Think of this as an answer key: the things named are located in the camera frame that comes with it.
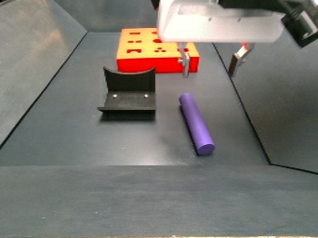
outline purple cylinder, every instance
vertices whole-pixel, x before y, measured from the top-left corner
hole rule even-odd
[[[202,155],[210,154],[215,149],[215,145],[194,97],[190,93],[184,93],[179,97],[179,101],[196,152]]]

